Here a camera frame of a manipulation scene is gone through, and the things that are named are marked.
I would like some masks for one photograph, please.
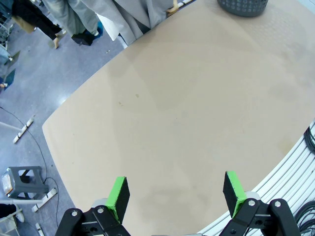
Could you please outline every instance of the concrete floor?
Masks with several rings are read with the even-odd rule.
[[[29,131],[38,141],[47,163],[47,176],[53,177],[59,188],[59,209],[57,220],[60,222],[66,209],[74,207],[63,182],[54,165],[47,147],[42,125],[77,88],[97,72],[123,47],[119,41],[111,41],[107,33],[89,46],[77,45],[69,35],[62,38],[60,48],[53,49],[52,41],[41,31],[31,34],[13,27],[8,43],[11,55],[20,51],[18,60],[11,65],[0,67],[0,75],[15,71],[14,83],[0,94],[0,106],[26,122],[35,115],[35,122]],[[0,121],[15,126],[20,123],[0,109]],[[17,132],[0,127],[0,174],[9,166],[41,166],[45,177],[45,165],[40,150],[32,137],[26,133],[17,144],[12,140]],[[46,184],[55,187],[48,179]],[[37,213],[31,206],[21,206],[28,223],[19,223],[22,236],[35,236],[35,223],[38,222],[46,236],[54,236],[56,225],[57,196],[50,200]]]

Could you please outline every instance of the table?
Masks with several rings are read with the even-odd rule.
[[[133,236],[195,233],[226,212],[224,172],[253,189],[314,118],[313,22],[296,0],[256,18],[197,0],[103,66],[43,125],[76,207],[127,176]]]

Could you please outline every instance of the screw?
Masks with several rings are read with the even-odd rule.
[[[255,201],[253,201],[253,200],[250,200],[249,202],[248,202],[248,205],[250,205],[251,207],[252,206],[254,206],[256,203],[255,203]]]
[[[276,202],[275,202],[275,206],[276,206],[276,207],[280,207],[280,206],[281,206],[281,203],[280,203],[279,201],[276,201]]]

